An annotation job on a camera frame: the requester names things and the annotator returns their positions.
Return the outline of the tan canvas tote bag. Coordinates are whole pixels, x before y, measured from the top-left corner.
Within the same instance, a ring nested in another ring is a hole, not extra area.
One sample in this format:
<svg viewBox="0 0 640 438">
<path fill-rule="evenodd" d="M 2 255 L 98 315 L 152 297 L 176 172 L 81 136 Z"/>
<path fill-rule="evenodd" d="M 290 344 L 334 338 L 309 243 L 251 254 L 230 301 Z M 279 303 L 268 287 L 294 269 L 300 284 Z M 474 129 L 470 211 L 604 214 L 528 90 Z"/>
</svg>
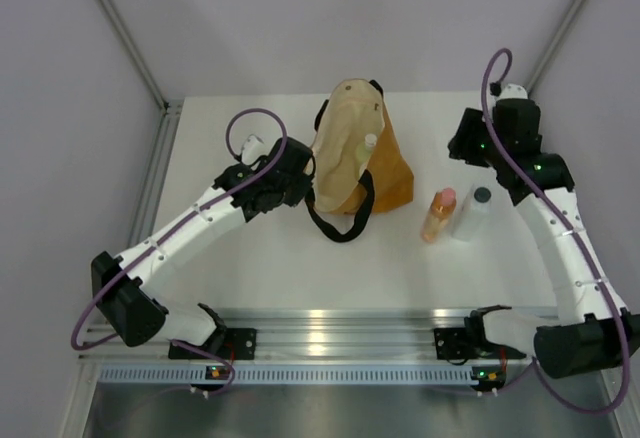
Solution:
<svg viewBox="0 0 640 438">
<path fill-rule="evenodd" d="M 372 215 L 413 201 L 414 174 L 402 155 L 377 81 L 339 83 L 318 111 L 314 131 L 315 176 L 305 204 L 330 241 L 351 242 Z"/>
</svg>

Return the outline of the green pump bottle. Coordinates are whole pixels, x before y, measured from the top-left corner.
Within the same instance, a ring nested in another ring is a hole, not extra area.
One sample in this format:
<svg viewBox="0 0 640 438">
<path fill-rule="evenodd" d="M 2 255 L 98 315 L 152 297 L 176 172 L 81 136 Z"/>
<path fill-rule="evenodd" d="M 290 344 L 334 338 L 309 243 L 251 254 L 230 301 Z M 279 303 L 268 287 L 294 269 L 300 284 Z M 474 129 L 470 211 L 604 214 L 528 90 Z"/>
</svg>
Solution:
<svg viewBox="0 0 640 438">
<path fill-rule="evenodd" d="M 378 140 L 378 137 L 375 134 L 369 133 L 364 137 L 363 141 L 359 143 L 358 146 L 356 147 L 355 160 L 356 160 L 356 165 L 358 166 L 359 169 L 361 169 L 362 167 L 365 167 L 366 164 L 368 163 L 368 160 L 370 159 L 376 147 L 377 140 Z"/>
</svg>

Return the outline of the white bottle black cap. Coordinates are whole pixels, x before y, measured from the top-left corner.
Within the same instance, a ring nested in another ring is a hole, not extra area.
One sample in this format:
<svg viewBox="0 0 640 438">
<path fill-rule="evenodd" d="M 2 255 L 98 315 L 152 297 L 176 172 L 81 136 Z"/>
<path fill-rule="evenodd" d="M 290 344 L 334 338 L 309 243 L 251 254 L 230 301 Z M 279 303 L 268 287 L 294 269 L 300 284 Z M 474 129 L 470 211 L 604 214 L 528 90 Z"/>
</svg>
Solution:
<svg viewBox="0 0 640 438">
<path fill-rule="evenodd" d="M 472 187 L 454 220 L 451 236 L 456 240 L 469 242 L 488 219 L 491 200 L 492 192 L 489 188 L 485 186 Z"/>
</svg>

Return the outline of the orange bottle pink cap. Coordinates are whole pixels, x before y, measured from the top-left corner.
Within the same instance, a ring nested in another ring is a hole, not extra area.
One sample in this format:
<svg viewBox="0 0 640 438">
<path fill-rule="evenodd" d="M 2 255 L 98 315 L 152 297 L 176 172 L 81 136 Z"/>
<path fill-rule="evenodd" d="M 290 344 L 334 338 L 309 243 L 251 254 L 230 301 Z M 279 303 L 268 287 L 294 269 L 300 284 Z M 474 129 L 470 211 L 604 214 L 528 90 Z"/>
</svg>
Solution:
<svg viewBox="0 0 640 438">
<path fill-rule="evenodd" d="M 421 237 L 426 242 L 432 243 L 438 238 L 453 216 L 456 204 L 457 195 L 453 188 L 444 188 L 434 195 L 421 230 Z"/>
</svg>

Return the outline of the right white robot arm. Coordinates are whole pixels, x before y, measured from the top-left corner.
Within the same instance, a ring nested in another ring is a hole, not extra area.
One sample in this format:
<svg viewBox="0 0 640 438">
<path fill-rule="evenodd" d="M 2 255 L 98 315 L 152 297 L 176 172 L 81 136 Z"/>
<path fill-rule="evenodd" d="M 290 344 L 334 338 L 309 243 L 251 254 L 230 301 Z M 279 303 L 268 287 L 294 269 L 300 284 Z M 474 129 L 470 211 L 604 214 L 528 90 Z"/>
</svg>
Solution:
<svg viewBox="0 0 640 438">
<path fill-rule="evenodd" d="M 526 98 L 500 99 L 492 110 L 500 146 L 542 190 L 542 197 L 501 155 L 481 111 L 464 111 L 448 150 L 454 160 L 495 170 L 534 238 L 557 303 L 555 322 L 502 306 L 476 311 L 466 321 L 467 347 L 488 355 L 504 345 L 535 357 L 548 376 L 559 379 L 622 365 L 624 355 L 639 348 L 639 316 L 616 292 L 610 294 L 611 304 L 604 299 L 608 280 L 601 266 L 590 267 L 582 253 L 591 244 L 580 219 L 575 182 L 560 155 L 542 151 L 540 116 L 538 105 Z"/>
</svg>

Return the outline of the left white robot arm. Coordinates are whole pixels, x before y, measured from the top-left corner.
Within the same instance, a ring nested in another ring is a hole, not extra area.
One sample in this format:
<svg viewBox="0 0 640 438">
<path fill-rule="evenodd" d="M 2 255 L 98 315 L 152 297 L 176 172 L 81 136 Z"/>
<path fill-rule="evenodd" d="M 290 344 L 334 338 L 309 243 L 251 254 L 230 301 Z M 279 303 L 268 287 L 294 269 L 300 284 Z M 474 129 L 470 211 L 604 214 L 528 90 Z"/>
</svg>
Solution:
<svg viewBox="0 0 640 438">
<path fill-rule="evenodd" d="M 129 347 L 152 339 L 180 340 L 207 358 L 226 344 L 226 326 L 208 305 L 188 305 L 174 297 L 180 268 L 224 234 L 261 213 L 294 207 L 310 190 L 312 150 L 279 139 L 253 163 L 224 170 L 190 208 L 138 245 L 91 262 L 97 307 Z"/>
</svg>

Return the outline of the left aluminium frame post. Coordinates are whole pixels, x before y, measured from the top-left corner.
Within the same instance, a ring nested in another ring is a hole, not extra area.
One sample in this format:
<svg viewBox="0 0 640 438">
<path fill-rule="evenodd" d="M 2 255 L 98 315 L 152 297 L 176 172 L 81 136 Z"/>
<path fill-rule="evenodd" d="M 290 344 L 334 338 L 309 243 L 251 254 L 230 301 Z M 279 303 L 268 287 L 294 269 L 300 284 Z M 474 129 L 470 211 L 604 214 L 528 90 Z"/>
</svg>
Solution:
<svg viewBox="0 0 640 438">
<path fill-rule="evenodd" d="M 160 110 L 161 116 L 168 116 L 170 119 L 178 120 L 181 115 L 183 101 L 169 100 L 161 91 L 114 0 L 95 0 L 95 2 L 118 40 L 121 49 L 144 84 L 146 91 Z"/>
</svg>

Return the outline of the aluminium frame post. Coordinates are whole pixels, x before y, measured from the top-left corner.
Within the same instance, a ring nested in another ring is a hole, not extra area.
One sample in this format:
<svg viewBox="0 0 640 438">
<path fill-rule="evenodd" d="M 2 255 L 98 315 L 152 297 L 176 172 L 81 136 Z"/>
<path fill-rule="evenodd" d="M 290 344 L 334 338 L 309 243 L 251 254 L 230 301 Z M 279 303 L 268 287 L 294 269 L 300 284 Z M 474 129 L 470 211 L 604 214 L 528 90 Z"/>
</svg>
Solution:
<svg viewBox="0 0 640 438">
<path fill-rule="evenodd" d="M 530 96 L 535 94 L 543 78 L 549 72 L 573 27 L 586 10 L 588 2 L 589 0 L 569 0 L 565 6 L 559 20 L 552 29 L 552 33 L 549 35 L 548 40 L 545 42 L 542 51 L 539 53 L 531 71 L 527 74 L 526 80 L 524 81 L 524 88 Z"/>
<path fill-rule="evenodd" d="M 178 120 L 181 115 L 183 101 L 169 100 L 161 91 L 114 0 L 95 0 L 95 2 L 118 40 L 121 49 L 144 84 L 146 91 L 160 110 L 161 116 L 168 116 L 170 119 Z"/>
</svg>

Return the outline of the aluminium rail beam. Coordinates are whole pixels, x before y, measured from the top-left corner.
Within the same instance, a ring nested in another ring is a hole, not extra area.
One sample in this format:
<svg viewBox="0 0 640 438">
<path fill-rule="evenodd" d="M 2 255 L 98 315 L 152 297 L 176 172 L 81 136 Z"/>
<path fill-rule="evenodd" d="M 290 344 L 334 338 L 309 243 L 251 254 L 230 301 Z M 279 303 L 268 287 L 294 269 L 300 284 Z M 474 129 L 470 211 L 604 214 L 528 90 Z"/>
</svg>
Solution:
<svg viewBox="0 0 640 438">
<path fill-rule="evenodd" d="M 147 313 L 129 325 L 79 325 L 71 345 L 111 357 L 165 357 L 169 343 L 201 346 L 228 328 L 257 330 L 255 358 L 267 361 L 430 362 L 437 361 L 433 330 L 464 326 L 465 308 L 276 310 L 227 309 L 210 316 L 203 309 Z"/>
</svg>

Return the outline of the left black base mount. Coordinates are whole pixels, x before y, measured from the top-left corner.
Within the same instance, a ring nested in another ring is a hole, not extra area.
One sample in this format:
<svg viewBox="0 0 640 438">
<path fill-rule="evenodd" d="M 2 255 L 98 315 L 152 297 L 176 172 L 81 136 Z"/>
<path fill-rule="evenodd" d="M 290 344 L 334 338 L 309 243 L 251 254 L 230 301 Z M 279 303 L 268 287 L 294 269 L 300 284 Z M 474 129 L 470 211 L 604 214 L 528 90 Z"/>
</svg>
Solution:
<svg viewBox="0 0 640 438">
<path fill-rule="evenodd" d="M 224 334 L 216 333 L 203 345 L 189 344 L 189 349 L 171 344 L 168 358 L 172 360 L 204 359 L 213 355 L 227 361 L 253 360 L 257 343 L 257 330 L 254 328 L 228 328 Z"/>
</svg>

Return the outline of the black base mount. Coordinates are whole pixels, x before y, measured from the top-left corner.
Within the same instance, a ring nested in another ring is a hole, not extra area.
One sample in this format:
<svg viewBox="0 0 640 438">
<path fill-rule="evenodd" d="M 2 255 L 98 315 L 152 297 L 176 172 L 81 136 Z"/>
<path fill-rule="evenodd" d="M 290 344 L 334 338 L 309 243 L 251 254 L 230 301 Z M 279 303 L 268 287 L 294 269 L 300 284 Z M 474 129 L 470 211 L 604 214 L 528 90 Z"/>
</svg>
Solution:
<svg viewBox="0 0 640 438">
<path fill-rule="evenodd" d="M 172 360 L 204 359 L 213 355 L 227 361 L 253 360 L 257 343 L 257 330 L 254 328 L 228 328 L 224 334 L 216 333 L 203 345 L 189 344 L 189 349 L 171 344 L 168 358 Z"/>
<path fill-rule="evenodd" d="M 438 360 L 460 364 L 475 357 L 465 328 L 435 328 L 433 337 Z"/>
</svg>

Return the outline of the right aluminium frame post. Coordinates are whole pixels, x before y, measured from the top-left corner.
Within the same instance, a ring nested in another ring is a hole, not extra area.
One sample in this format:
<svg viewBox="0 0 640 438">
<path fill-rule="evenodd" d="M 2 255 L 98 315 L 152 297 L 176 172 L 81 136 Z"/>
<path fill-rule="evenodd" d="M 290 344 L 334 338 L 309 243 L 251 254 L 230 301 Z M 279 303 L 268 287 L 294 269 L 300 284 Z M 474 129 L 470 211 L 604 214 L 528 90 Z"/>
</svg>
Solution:
<svg viewBox="0 0 640 438">
<path fill-rule="evenodd" d="M 552 33 L 549 35 L 548 40 L 545 42 L 542 51 L 539 53 L 531 71 L 527 74 L 526 80 L 524 81 L 524 88 L 530 96 L 535 94 L 543 78 L 549 72 L 573 27 L 586 10 L 588 2 L 589 0 L 569 0 L 565 6 L 559 20 L 552 29 Z"/>
</svg>

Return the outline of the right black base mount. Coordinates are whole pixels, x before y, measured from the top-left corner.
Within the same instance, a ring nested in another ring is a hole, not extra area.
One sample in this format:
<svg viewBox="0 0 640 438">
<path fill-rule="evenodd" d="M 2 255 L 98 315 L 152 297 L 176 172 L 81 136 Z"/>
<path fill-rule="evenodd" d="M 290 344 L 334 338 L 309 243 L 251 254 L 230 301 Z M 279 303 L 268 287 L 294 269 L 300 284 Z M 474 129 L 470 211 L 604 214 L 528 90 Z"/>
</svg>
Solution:
<svg viewBox="0 0 640 438">
<path fill-rule="evenodd" d="M 435 328 L 433 337 L 438 360 L 460 364 L 475 357 L 465 328 Z"/>
</svg>

